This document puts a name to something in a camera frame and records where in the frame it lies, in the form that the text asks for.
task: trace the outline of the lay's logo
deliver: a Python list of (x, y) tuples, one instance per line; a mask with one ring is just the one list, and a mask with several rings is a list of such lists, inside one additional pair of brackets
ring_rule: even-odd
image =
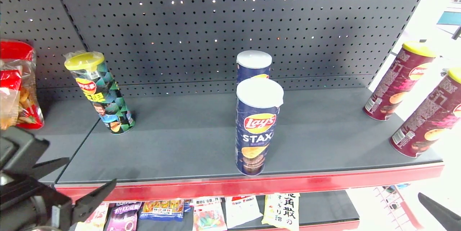
[(456, 106), (456, 108), (453, 110), (453, 114), (458, 118), (461, 118), (461, 104)]
[(252, 78), (269, 78), (269, 75), (268, 74), (259, 74), (259, 75), (253, 76)]
[(93, 81), (86, 80), (83, 78), (75, 78), (77, 85), (84, 91), (86, 94), (96, 93), (96, 84)]
[(251, 134), (261, 134), (270, 129), (276, 119), (277, 115), (275, 114), (253, 114), (245, 118), (244, 127)]
[(408, 77), (412, 81), (419, 80), (424, 75), (425, 71), (428, 69), (428, 67), (430, 65), (431, 65), (431, 63), (425, 63), (425, 64), (422, 64), (422, 65), (419, 65), (419, 66), (413, 68), (410, 71), (410, 74), (408, 74)]

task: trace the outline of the pegboard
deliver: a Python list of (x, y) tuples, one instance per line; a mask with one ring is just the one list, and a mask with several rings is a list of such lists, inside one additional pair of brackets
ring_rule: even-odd
[[(286, 91), (365, 87), (370, 85), (372, 80), (372, 75), (275, 79)], [(119, 87), (125, 98), (220, 94), (234, 93), (235, 81), (147, 83), (144, 85), (119, 85)], [(37, 94), (41, 99), (40, 102), (51, 100), (86, 100), (82, 90), (78, 87), (38, 89)]]
[(375, 75), (420, 0), (64, 0), (121, 85), (234, 80), (236, 55), (272, 78)]
[(0, 0), (0, 36), (37, 52), (37, 88), (74, 86), (63, 54), (84, 49), (61, 0)]

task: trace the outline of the cartoon character image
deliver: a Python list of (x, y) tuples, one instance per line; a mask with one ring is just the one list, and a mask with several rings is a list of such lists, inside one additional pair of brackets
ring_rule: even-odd
[(114, 133), (117, 133), (120, 131), (122, 123), (117, 115), (106, 113), (107, 106), (108, 104), (104, 103), (93, 103), (93, 107), (97, 113), (99, 113), (101, 121), (104, 122), (106, 126), (109, 126)]

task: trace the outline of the lay's stax can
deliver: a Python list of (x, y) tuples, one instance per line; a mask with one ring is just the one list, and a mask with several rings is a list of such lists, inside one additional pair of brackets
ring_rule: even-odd
[(435, 56), (424, 43), (405, 42), (363, 111), (373, 119), (387, 121), (430, 67)]
[(401, 154), (418, 157), (450, 133), (458, 122), (461, 122), (461, 67), (448, 70), (448, 75), (392, 135), (389, 142)]
[(247, 50), (237, 55), (237, 85), (248, 78), (269, 78), (272, 56), (270, 54)]
[(112, 134), (129, 131), (135, 121), (131, 117), (117, 82), (104, 63), (104, 55), (99, 52), (68, 53), (64, 65), (84, 95), (99, 114), (101, 121)]
[(283, 89), (273, 80), (250, 78), (237, 85), (237, 98), (236, 164), (241, 173), (254, 176), (264, 168)]

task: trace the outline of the candy package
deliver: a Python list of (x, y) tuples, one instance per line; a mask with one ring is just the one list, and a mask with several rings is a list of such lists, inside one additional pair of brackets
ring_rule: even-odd
[(299, 231), (299, 193), (266, 195), (261, 223)]
[(233, 228), (262, 217), (256, 196), (226, 197), (225, 205), (226, 224), (228, 228)]
[(139, 219), (183, 221), (184, 200), (158, 200), (144, 203)]
[[(2, 84), (2, 106), (16, 108), (16, 112), (6, 115), (6, 109), (2, 108), (1, 126), (5, 129), (15, 124), (25, 129), (39, 129), (43, 126), (43, 115), (37, 101), (35, 67), (36, 55), (35, 50), (30, 45), (14, 40), (0, 41), (0, 70), (2, 79), (8, 78), (15, 80), (19, 84), (19, 102), (15, 103), (16, 98), (5, 98), (5, 87)], [(16, 92), (10, 92), (10, 95), (17, 95)]]
[(192, 209), (191, 200), (184, 200), (184, 212), (189, 212)]
[(103, 231), (109, 203), (101, 203), (85, 222), (77, 223), (75, 231)]
[(136, 231), (137, 212), (142, 203), (128, 203), (112, 209), (107, 231)]
[(220, 198), (198, 198), (194, 200), (193, 231), (226, 231)]

